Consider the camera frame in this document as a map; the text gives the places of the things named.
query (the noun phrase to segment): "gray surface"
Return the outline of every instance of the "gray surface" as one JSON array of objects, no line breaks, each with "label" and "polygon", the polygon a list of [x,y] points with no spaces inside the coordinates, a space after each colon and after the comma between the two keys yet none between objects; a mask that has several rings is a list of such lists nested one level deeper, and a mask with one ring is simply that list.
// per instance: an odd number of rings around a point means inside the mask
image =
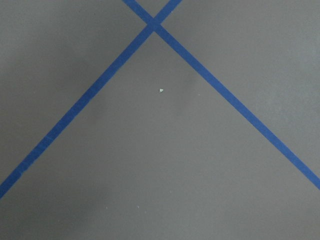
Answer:
[{"label": "gray surface", "polygon": [[[1,181],[144,27],[115,0],[3,6]],[[317,174],[319,10],[183,0],[163,24]],[[318,197],[153,34],[0,201],[0,236],[315,240]]]}]

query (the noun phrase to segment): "blue tape line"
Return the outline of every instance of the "blue tape line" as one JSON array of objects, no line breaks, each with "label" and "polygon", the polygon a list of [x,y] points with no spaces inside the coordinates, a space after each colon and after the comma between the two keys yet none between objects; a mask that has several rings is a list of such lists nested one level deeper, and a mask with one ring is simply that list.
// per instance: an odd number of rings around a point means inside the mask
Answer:
[{"label": "blue tape line", "polygon": [[[146,24],[156,25],[151,15],[136,1],[127,4]],[[218,91],[240,114],[242,114],[266,139],[269,140],[300,172],[303,173],[319,190],[320,179],[300,160],[266,125],[263,124],[232,92],[213,76],[190,52],[188,52],[160,24],[153,27],[155,32],[176,51],[195,71],[197,71],[215,90]]]},{"label": "blue tape line", "polygon": [[89,87],[80,99],[66,112],[57,124],[46,136],[34,147],[24,160],[13,170],[13,172],[0,185],[0,199],[17,182],[22,174],[37,160],[37,158],[52,144],[59,134],[71,123],[71,121],[82,111],[91,99],[104,87],[104,85],[115,75],[115,73],[126,63],[126,61],[137,51],[137,49],[154,32],[154,27],[162,23],[166,17],[175,9],[181,0],[170,0],[152,21],[148,24],[128,45],[128,47],[114,60],[105,72]]}]

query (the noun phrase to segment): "gray floor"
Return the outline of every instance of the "gray floor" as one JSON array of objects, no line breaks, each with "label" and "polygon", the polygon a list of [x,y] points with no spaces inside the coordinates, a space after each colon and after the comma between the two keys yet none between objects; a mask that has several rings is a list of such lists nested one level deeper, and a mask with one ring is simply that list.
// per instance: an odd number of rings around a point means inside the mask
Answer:
[{"label": "gray floor", "polygon": [[[317,175],[319,12],[183,0],[162,24]],[[120,0],[2,1],[1,182],[144,26]],[[0,200],[0,239],[318,240],[319,197],[153,33]]]}]

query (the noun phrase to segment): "gray background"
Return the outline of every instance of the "gray background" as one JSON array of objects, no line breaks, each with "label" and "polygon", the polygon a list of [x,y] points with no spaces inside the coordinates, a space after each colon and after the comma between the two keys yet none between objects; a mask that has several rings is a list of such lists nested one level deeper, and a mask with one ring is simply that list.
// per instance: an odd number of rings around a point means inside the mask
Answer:
[{"label": "gray background", "polygon": [[[162,24],[318,175],[319,12],[183,0]],[[1,2],[1,182],[144,26],[120,0]],[[318,240],[319,196],[152,34],[0,200],[0,238]]]}]

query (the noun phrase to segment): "blue tape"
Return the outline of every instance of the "blue tape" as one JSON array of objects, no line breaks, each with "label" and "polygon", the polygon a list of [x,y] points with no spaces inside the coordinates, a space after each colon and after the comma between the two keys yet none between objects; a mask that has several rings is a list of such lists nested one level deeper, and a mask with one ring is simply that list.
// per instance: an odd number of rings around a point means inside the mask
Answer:
[{"label": "blue tape", "polygon": [[[13,172],[0,185],[0,199],[17,182],[22,174],[39,158],[39,156],[52,144],[60,133],[71,123],[71,121],[84,109],[91,99],[106,85],[115,73],[126,63],[126,61],[137,51],[137,49],[154,32],[154,27],[158,27],[166,17],[175,9],[181,0],[170,0],[162,10],[152,18],[154,24],[148,24],[128,45],[128,47],[114,60],[105,72],[89,87],[80,99],[66,112],[57,124],[48,132],[46,136],[34,147],[34,149],[24,158],[24,160],[13,170]],[[128,0],[126,3],[134,7],[134,1]]]},{"label": "blue tape", "polygon": [[188,52],[166,29],[153,20],[136,1],[123,0],[146,24],[153,25],[155,32],[176,51],[195,71],[218,91],[240,114],[242,114],[266,139],[269,140],[307,179],[320,190],[320,179],[300,160],[263,122],[261,122],[232,92],[213,76],[190,52]]}]

